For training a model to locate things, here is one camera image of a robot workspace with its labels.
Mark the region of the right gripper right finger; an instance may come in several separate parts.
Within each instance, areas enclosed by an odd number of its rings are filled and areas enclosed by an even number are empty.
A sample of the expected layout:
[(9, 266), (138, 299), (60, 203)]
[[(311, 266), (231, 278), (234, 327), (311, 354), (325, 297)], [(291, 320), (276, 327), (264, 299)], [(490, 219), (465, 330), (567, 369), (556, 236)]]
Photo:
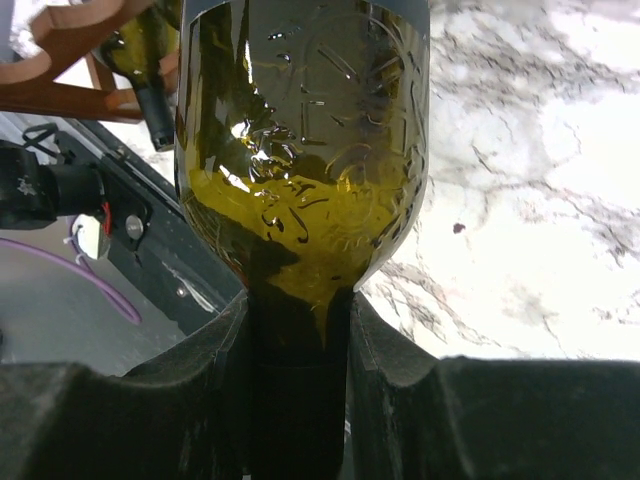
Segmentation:
[(639, 366), (437, 359), (354, 300), (359, 479), (635, 479)]

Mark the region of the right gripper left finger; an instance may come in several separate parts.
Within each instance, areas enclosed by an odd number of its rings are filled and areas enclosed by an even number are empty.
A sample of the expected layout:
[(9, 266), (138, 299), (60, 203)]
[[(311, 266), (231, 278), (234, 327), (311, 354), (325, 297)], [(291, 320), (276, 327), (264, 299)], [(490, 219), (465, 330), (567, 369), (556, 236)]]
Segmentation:
[(240, 479), (246, 296), (122, 377), (79, 363), (1, 367), (4, 479)]

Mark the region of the dark bottle white label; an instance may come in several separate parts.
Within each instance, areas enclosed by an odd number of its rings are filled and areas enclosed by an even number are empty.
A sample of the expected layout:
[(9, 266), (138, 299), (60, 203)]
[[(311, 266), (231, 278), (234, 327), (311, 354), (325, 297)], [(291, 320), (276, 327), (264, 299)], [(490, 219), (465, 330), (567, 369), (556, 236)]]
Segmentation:
[(249, 471), (333, 479), (350, 309), (426, 190), (424, 1), (187, 1), (175, 178), (244, 284)]

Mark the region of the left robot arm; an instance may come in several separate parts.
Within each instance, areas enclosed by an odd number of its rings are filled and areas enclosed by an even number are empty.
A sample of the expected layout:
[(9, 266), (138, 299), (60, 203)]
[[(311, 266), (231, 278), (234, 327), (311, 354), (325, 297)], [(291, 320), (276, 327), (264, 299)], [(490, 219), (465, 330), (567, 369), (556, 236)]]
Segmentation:
[(105, 193), (89, 165), (42, 165), (36, 155), (1, 142), (1, 228), (37, 230), (60, 217), (100, 215)]

